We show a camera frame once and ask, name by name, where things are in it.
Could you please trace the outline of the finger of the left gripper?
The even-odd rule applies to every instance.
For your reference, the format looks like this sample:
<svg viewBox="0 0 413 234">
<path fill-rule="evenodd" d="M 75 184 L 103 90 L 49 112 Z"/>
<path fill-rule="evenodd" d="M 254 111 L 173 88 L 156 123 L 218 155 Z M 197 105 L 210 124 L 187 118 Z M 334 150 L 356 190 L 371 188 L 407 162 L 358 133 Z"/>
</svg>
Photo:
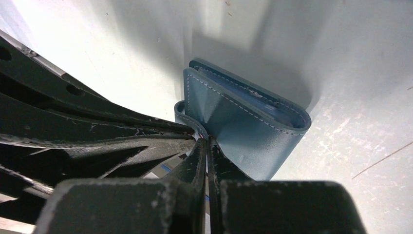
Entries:
<svg viewBox="0 0 413 234">
<path fill-rule="evenodd" d="M 189 136 L 140 136 L 97 143 L 0 144 L 0 217 L 34 224 L 46 198 L 71 178 L 141 177 L 193 148 Z"/>
<path fill-rule="evenodd" d="M 97 146 L 192 140 L 185 125 L 123 108 L 77 88 L 0 41 L 0 140 L 28 146 Z"/>
</svg>

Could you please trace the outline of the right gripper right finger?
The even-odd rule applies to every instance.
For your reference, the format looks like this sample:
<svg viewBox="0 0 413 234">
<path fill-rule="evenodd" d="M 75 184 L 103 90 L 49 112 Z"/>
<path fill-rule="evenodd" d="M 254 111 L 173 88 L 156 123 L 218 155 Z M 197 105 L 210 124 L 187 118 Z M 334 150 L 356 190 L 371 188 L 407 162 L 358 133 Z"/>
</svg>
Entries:
<svg viewBox="0 0 413 234">
<path fill-rule="evenodd" d="M 334 181 L 255 181 L 207 141 L 213 234 L 363 234 L 347 190 Z"/>
</svg>

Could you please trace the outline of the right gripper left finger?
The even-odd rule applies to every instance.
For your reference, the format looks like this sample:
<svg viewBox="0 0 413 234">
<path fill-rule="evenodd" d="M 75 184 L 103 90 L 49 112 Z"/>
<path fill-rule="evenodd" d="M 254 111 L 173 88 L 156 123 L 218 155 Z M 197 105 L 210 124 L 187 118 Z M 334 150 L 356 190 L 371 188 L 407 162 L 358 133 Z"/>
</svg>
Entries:
<svg viewBox="0 0 413 234">
<path fill-rule="evenodd" d="M 159 179 L 71 179 L 55 188 L 37 234 L 202 234 L 207 142 Z"/>
</svg>

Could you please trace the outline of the blue card holder wallet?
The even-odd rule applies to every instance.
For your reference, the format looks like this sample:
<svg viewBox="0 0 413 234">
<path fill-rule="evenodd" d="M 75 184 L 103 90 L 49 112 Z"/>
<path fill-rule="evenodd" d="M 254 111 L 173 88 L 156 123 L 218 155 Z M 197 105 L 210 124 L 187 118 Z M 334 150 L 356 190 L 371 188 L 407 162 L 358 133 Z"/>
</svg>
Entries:
<svg viewBox="0 0 413 234">
<path fill-rule="evenodd" d="M 312 123 L 296 103 L 198 58 L 183 71 L 183 85 L 176 122 L 213 137 L 254 180 L 270 180 Z"/>
</svg>

